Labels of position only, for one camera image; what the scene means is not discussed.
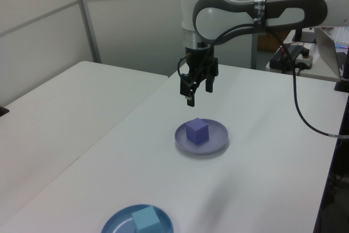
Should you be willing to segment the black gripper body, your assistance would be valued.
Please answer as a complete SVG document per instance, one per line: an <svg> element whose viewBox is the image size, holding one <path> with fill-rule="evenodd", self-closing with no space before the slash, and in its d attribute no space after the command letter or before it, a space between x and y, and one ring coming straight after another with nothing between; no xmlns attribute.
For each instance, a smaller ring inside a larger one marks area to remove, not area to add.
<svg viewBox="0 0 349 233"><path fill-rule="evenodd" d="M186 64L189 72L185 74L188 80L206 80L216 77L216 58L214 48L190 49L185 48Z"/></svg>

